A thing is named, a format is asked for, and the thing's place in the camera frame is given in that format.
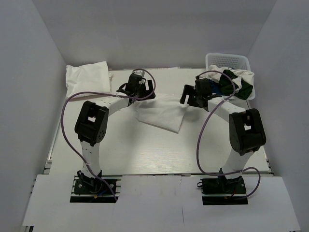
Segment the white graphic t shirt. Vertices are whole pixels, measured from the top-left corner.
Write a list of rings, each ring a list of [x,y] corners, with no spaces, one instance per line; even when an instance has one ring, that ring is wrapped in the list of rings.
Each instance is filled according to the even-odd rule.
[[[178,133],[188,104],[169,94],[158,94],[154,99],[133,104],[139,122]]]

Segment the dark green white t shirt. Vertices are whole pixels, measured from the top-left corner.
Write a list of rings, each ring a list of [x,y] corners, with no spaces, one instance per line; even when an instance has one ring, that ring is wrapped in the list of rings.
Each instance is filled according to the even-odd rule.
[[[232,69],[228,67],[219,68],[210,65],[206,78],[221,85],[221,96],[230,96],[235,88],[234,97],[240,100],[248,100],[253,92],[254,73],[248,70]]]

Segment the white plastic laundry basket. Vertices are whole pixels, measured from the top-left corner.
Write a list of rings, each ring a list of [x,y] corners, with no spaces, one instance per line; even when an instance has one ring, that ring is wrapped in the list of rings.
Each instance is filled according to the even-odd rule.
[[[242,70],[251,71],[249,60],[245,56],[241,56],[241,55],[208,53],[205,57],[205,64],[206,64],[207,71],[209,71],[210,65],[216,65],[219,68],[228,67],[234,70],[242,69]],[[253,87],[253,92],[251,96],[248,98],[248,100],[253,100],[254,98],[255,98],[255,89]],[[240,100],[234,96],[231,98],[231,100],[238,101],[238,102],[246,101],[246,100]]]

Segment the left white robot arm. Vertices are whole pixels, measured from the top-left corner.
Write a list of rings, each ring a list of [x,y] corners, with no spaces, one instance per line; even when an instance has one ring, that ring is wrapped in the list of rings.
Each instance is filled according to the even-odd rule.
[[[116,91],[123,93],[120,96],[105,97],[101,103],[85,101],[75,124],[74,131],[82,147],[82,156],[86,160],[78,177],[86,180],[85,187],[92,193],[101,190],[102,181],[95,177],[101,177],[102,171],[99,165],[99,143],[106,135],[108,117],[113,113],[129,107],[135,101],[143,101],[155,98],[152,80],[144,78],[145,71],[134,71],[128,82],[121,85]]]

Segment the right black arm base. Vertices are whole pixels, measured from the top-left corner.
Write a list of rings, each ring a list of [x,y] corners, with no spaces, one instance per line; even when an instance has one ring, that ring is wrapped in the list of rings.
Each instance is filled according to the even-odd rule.
[[[242,176],[226,179],[203,178],[197,183],[202,192],[203,205],[247,205],[247,191]]]

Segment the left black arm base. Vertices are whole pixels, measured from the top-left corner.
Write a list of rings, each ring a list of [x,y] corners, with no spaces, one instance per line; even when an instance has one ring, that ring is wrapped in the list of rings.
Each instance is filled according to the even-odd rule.
[[[121,190],[121,179],[112,176],[104,176],[103,179],[106,183],[78,171],[74,176],[70,203],[116,203]]]

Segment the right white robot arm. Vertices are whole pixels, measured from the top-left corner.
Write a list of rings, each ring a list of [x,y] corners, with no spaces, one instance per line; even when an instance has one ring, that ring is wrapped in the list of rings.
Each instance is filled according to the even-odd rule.
[[[245,109],[232,104],[228,98],[214,94],[208,79],[197,79],[195,85],[185,85],[181,104],[203,108],[229,124],[230,155],[217,176],[218,188],[225,193],[235,188],[235,178],[241,176],[249,158],[266,143],[263,123],[257,109]]]

